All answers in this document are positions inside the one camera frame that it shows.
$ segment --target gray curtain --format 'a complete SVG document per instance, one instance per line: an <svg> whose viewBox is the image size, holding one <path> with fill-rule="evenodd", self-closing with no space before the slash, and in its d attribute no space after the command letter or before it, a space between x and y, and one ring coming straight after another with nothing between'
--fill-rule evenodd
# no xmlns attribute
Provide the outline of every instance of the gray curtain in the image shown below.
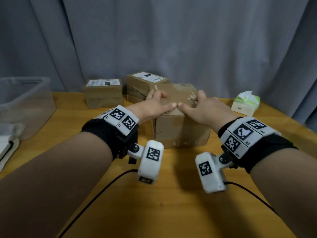
<svg viewBox="0 0 317 238"><path fill-rule="evenodd" d="M0 76L140 70L209 96L251 90L317 130L317 0L0 0Z"/></svg>

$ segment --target white label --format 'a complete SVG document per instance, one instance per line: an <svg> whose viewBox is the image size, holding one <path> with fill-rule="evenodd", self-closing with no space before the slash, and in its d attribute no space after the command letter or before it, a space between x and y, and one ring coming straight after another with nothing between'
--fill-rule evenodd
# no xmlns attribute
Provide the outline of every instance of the white label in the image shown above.
<svg viewBox="0 0 317 238"><path fill-rule="evenodd" d="M156 75L153 75L153 74L148 74L148 73L145 73L145 72L138 73L138 74L133 74L133 76L138 77L138 78L142 78L142 79L150 81L150 82L158 82L158 81L161 81L161 80L165 79L163 77L156 76Z"/></svg>
<svg viewBox="0 0 317 238"><path fill-rule="evenodd" d="M120 80L118 79L98 79L98 80L89 80L86 87L93 86L108 86L108 85L117 85L120 86Z"/></svg>

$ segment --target translucent storage box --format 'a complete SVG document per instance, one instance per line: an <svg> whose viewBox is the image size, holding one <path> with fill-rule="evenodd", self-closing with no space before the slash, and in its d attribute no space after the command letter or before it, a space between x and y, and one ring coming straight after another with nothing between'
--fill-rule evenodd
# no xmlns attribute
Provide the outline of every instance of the translucent storage box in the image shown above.
<svg viewBox="0 0 317 238"><path fill-rule="evenodd" d="M28 139L55 110L50 78L0 78L0 135Z"/></svg>

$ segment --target person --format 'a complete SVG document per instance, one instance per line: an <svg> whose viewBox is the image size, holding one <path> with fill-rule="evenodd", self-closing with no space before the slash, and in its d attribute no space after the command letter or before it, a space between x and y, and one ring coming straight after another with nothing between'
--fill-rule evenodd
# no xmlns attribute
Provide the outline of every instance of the person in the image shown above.
<svg viewBox="0 0 317 238"><path fill-rule="evenodd" d="M176 106L216 133L239 116L217 98L198 91L197 106L161 105L163 91L126 107L139 124ZM0 180L2 237L55 237L108 170L113 156L98 136L81 132ZM297 237L317 237L317 160L295 148L285 148L259 161L252 180Z"/></svg>

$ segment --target wire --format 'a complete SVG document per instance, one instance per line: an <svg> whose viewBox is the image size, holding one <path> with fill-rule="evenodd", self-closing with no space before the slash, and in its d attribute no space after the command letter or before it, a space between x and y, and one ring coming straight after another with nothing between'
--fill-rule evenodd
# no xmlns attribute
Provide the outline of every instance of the wire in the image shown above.
<svg viewBox="0 0 317 238"><path fill-rule="evenodd" d="M265 204L271 211L273 211L277 216L279 216L275 210L267 203L265 202L264 200L262 200L259 196L257 196L255 193L253 193L252 191L248 190L247 188L243 187L242 185L240 184L237 184L237 183L234 183L234 182L231 182L231 181L225 181L224 182L225 185L236 185L242 189L244 189L246 192L249 192L251 195L253 195L254 197L256 197L259 201L261 201L263 204Z"/></svg>
<svg viewBox="0 0 317 238"><path fill-rule="evenodd" d="M58 236L58 238L61 238L63 235L65 235L65 233L69 230L69 228L71 228L71 226L75 223L76 220L78 220L78 218L85 212L85 210L88 209L88 207L107 189L109 188L110 185L112 185L114 182L116 182L120 177L124 176L127 173L130 172L137 172L137 169L130 169L124 173L122 173L121 175L119 175L117 178L115 178L113 181L111 181L105 188L103 188L86 206L85 208L82 209L82 211L72 220L72 222L69 223L69 225L65 228L65 230L63 230L63 232Z"/></svg>

